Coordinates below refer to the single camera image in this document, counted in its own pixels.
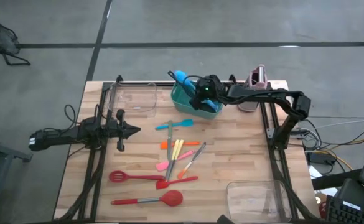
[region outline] gray floor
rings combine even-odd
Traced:
[[[105,4],[0,0],[0,22],[25,44],[94,43]],[[364,41],[364,0],[114,0],[108,17],[107,43]],[[9,67],[0,57],[0,142],[29,152],[31,133],[68,126],[63,107],[78,108],[92,52],[22,49],[30,67]],[[270,79],[286,79],[312,99],[316,126],[364,119],[364,47],[101,49],[93,79],[166,80],[175,69],[244,79],[259,63]],[[362,131],[364,123],[319,129],[325,142],[345,142]],[[335,152],[353,168],[364,164],[364,144]],[[30,164],[12,165],[0,223],[51,219],[66,153],[66,146],[53,147],[34,153]]]

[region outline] blue handle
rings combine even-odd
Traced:
[[[186,78],[186,73],[184,73],[180,70],[177,70],[177,71],[175,71],[175,75],[176,75],[177,81],[179,81],[181,84],[187,85],[191,89],[195,90],[195,86],[192,84],[192,82],[188,78]]]
[[[162,130],[162,129],[165,129],[165,128],[168,128],[168,124],[157,126],[156,130]]]
[[[215,104],[215,103],[213,103],[211,100],[204,100],[204,102],[206,103],[206,104],[208,104],[212,109],[214,109],[215,111],[217,110],[217,108],[218,108],[218,106]]]

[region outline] red slotted spoon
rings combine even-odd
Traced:
[[[126,199],[126,200],[114,200],[112,205],[128,205],[135,203],[147,203],[147,202],[164,202],[169,206],[177,206],[183,202],[183,195],[177,190],[170,190],[161,197],[153,198],[140,198],[140,199]]]
[[[146,179],[146,180],[164,180],[165,177],[161,175],[128,175],[120,170],[113,171],[109,174],[108,178],[114,183],[121,183],[128,179]]]

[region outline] wooden table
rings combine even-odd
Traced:
[[[102,84],[103,82],[87,82],[79,121],[93,115],[95,105],[99,102]],[[285,80],[272,81],[271,84],[273,88],[287,88]],[[133,100],[145,92],[126,91],[123,94],[129,95],[128,100]],[[276,111],[282,122],[286,114],[277,105]],[[273,180],[260,109],[254,113],[244,113],[235,105],[228,105],[223,107],[213,121],[208,121],[178,112],[170,98],[170,88],[158,87],[155,114],[151,115],[126,112],[126,122],[140,127],[141,131],[125,140],[124,152],[116,149],[117,138],[109,141],[101,180],[97,222],[215,222],[220,215],[228,215],[226,187],[230,182]],[[174,128],[173,140],[207,142],[203,154],[187,172],[187,176],[197,175],[199,180],[174,184],[162,190],[156,190],[155,182],[150,180],[128,180],[120,184],[110,182],[108,174],[114,170],[122,170],[130,175],[160,174],[155,165],[166,160],[166,150],[160,150],[159,143],[167,139],[167,130],[155,131],[154,128],[166,124],[170,119],[174,122],[193,119],[195,123],[188,128]],[[73,145],[70,153],[81,146]],[[184,146],[181,153],[198,148],[199,146]],[[69,158],[54,218],[61,217],[82,191],[88,155],[88,150],[82,150]],[[308,209],[319,216],[302,148],[289,147],[286,157],[293,189]],[[189,160],[176,163],[171,180],[176,179],[177,173]],[[159,197],[168,190],[179,190],[183,193],[182,205],[168,207],[162,202],[110,205],[115,199]]]

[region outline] red spatula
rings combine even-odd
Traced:
[[[164,180],[165,177],[161,175],[128,175],[120,170],[113,171],[109,174],[108,178],[115,183],[121,183],[128,179],[146,179],[146,180]]]
[[[147,202],[164,202],[169,206],[180,205],[183,201],[183,195],[177,190],[170,190],[161,197],[153,198],[140,198],[140,199],[126,199],[126,200],[114,200],[111,202],[112,205],[128,205],[135,203],[147,203]]]
[[[181,180],[174,180],[174,181],[166,181],[166,180],[158,180],[156,183],[156,189],[164,189],[167,188],[168,186],[170,186],[170,184],[176,184],[176,183],[180,183],[180,182],[186,182],[186,181],[192,181],[192,180],[197,180],[198,177],[194,176],[194,177],[188,177],[188,178],[184,178]]]

